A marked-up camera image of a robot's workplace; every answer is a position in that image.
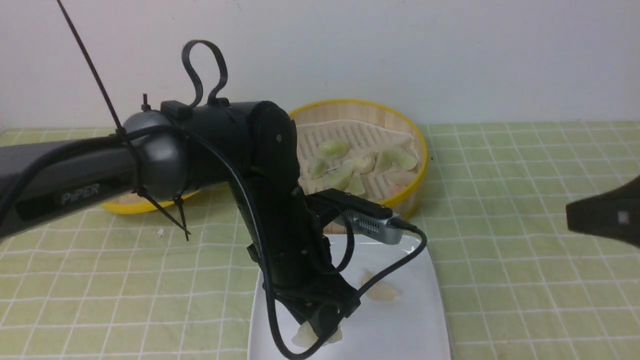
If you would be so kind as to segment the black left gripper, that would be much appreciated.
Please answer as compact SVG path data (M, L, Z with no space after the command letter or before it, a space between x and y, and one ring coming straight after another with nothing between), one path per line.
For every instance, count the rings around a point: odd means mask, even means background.
M280 304L300 325L308 325L316 338L312 346L323 346L339 332L341 322L361 305L359 290L342 276L355 251L355 236L347 235L341 262L331 263L329 238L292 251L270 251L261 235L247 247L250 258L263 273L267 319L276 346L284 346L275 306Z

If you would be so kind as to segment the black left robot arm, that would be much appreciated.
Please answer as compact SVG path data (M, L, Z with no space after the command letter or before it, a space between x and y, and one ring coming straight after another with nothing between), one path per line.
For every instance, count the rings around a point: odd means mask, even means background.
M305 194L298 182L297 128L270 101L214 100L188 107L165 101L133 114L123 131L104 137L1 148L1 237L75 214L125 193L156 202L228 183L264 272L272 337L283 341L275 315L281 303L318 339L328 341L356 310L361 292L334 266L323 228L347 210L370 210L338 189Z

